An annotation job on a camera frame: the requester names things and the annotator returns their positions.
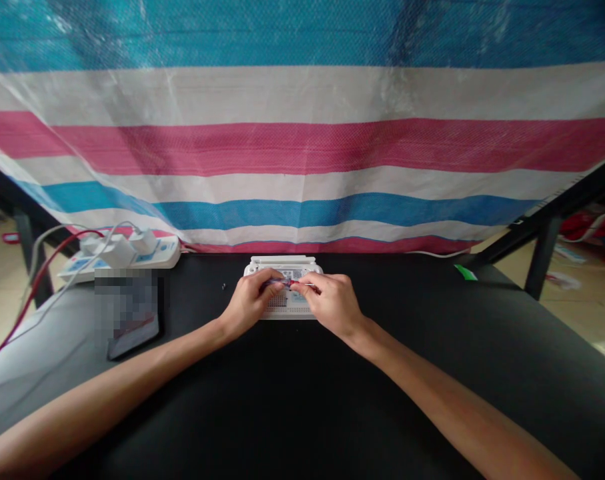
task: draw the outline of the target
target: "forearm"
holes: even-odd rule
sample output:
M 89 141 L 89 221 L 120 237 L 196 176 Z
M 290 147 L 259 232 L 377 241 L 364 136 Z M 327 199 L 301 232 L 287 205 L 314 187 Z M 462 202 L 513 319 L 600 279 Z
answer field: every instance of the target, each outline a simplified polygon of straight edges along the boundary
M 345 342 L 402 388 L 486 478 L 577 478 L 523 428 L 373 321 L 365 330 Z
M 214 320 L 56 398 L 0 436 L 0 476 L 47 476 L 178 373 L 232 339 Z

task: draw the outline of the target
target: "smartphone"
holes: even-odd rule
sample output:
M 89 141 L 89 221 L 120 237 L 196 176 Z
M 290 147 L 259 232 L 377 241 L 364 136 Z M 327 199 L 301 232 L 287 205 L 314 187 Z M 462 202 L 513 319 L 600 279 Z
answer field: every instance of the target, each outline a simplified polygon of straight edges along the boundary
M 109 360 L 124 356 L 160 334 L 160 284 L 161 279 L 153 271 L 109 269 L 96 276 L 97 320 L 100 330 L 107 331 Z
M 116 360 L 131 350 L 140 347 L 160 334 L 160 322 L 157 313 L 143 321 L 135 321 L 133 325 L 125 330 L 114 332 L 113 338 L 109 339 L 107 358 Z

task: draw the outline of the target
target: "floor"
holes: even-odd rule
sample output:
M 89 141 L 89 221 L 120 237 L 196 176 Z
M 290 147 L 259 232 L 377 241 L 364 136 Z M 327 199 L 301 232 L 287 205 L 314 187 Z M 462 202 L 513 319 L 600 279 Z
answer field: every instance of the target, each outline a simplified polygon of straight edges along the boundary
M 20 298 L 27 284 L 27 273 L 19 245 L 6 245 L 2 234 L 15 231 L 12 220 L 0 222 L 0 342 L 8 334 L 19 308 Z M 481 251 L 502 234 L 476 246 L 473 252 Z M 583 265 L 554 256 L 549 272 L 569 275 L 582 286 L 577 290 L 564 290 L 547 281 L 540 300 L 558 318 L 563 320 L 575 332 L 591 343 L 605 355 L 605 262 L 599 259 L 596 251 L 576 245 L 563 244 L 587 259 Z M 534 244 L 521 248 L 511 256 L 496 264 L 505 275 L 524 286 Z M 58 289 L 63 282 L 55 277 L 65 259 L 54 259 L 52 264 L 53 286 Z

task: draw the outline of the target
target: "plastic sheet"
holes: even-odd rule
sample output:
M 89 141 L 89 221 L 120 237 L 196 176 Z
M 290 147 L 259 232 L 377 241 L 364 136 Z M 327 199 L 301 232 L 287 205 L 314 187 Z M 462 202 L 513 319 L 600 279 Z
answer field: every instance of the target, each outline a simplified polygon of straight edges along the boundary
M 605 159 L 605 1 L 0 4 L 0 169 L 201 251 L 459 251 Z

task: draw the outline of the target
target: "black table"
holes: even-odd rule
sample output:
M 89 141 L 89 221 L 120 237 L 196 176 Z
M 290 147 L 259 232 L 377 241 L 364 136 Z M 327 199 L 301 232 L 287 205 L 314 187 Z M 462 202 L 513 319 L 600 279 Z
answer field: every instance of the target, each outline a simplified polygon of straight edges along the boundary
M 605 478 L 605 358 L 472 257 L 316 255 L 362 311 L 495 405 L 583 478 Z M 218 316 L 249 255 L 188 255 L 164 281 L 165 332 Z M 223 283 L 229 285 L 222 289 Z M 92 284 L 0 354 L 0 433 L 114 364 Z M 261 321 L 189 368 L 57 473 L 100 478 L 479 478 L 384 374 L 315 321 Z

